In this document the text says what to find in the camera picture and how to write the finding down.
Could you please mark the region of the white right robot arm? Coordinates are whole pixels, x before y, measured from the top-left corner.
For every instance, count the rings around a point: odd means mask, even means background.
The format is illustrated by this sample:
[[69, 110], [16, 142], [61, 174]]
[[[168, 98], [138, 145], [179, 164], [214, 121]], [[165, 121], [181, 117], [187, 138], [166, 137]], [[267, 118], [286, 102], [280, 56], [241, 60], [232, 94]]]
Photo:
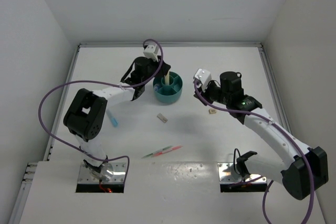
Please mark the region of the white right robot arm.
[[223, 72], [216, 83], [209, 71], [201, 70], [194, 76], [194, 83], [197, 88], [194, 96], [204, 105], [214, 102], [225, 105], [232, 117], [259, 135], [281, 158], [281, 162], [275, 162], [249, 151], [236, 160], [235, 167], [241, 177], [266, 176], [281, 183], [297, 200], [303, 200], [328, 182], [326, 152], [297, 140], [275, 122], [259, 101], [244, 93], [241, 73]]

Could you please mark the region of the clear blue glue stick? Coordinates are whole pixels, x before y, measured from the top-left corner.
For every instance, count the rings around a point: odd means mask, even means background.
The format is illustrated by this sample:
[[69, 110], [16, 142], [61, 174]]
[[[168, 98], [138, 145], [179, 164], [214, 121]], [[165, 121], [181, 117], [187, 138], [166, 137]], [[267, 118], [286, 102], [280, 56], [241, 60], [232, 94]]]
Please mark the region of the clear blue glue stick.
[[155, 92], [158, 92], [160, 90], [160, 88], [161, 88], [161, 86], [159, 84], [155, 84], [153, 86], [153, 89], [154, 89]]

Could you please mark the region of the blue highlighter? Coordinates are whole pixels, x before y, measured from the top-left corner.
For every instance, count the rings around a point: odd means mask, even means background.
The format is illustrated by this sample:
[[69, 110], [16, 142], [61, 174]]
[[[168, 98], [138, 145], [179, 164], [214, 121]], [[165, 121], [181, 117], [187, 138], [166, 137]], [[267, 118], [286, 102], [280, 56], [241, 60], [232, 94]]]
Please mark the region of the blue highlighter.
[[117, 119], [113, 116], [113, 114], [111, 113], [111, 111], [110, 111], [110, 110], [107, 110], [107, 111], [106, 111], [106, 114], [107, 114], [107, 116], [108, 116], [108, 118], [109, 118], [109, 120], [110, 120], [112, 126], [113, 126], [113, 127], [117, 127], [117, 126], [118, 126], [118, 121], [117, 121]]

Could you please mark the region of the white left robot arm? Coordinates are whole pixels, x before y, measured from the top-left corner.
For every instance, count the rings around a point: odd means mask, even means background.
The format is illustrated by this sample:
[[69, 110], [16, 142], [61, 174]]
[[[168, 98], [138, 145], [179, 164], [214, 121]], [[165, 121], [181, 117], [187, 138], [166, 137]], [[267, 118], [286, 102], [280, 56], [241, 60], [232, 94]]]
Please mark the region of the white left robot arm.
[[122, 85], [126, 85], [125, 88], [117, 85], [102, 90], [82, 88], [77, 91], [63, 124], [76, 137], [80, 149], [84, 151], [86, 168], [100, 173], [107, 162], [108, 157], [97, 138], [106, 110], [119, 103], [136, 100], [145, 91], [145, 81], [164, 77], [170, 68], [165, 62], [137, 57], [120, 80]]

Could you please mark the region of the yellow highlighter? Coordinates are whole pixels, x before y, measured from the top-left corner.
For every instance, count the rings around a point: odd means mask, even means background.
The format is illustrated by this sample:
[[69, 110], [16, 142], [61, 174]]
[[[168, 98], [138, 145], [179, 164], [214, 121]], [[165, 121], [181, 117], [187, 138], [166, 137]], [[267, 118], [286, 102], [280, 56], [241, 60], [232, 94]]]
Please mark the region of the yellow highlighter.
[[164, 84], [165, 85], [170, 85], [170, 72], [168, 71], [167, 74], [164, 77]]

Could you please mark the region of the small beige eraser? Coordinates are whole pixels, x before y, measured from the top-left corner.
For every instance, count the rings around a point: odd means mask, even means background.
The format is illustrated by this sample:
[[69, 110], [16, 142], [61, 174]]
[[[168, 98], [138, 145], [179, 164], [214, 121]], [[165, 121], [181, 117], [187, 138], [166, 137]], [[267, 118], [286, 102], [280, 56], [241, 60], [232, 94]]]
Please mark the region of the small beige eraser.
[[216, 110], [215, 109], [209, 109], [209, 114], [215, 114], [216, 113]]

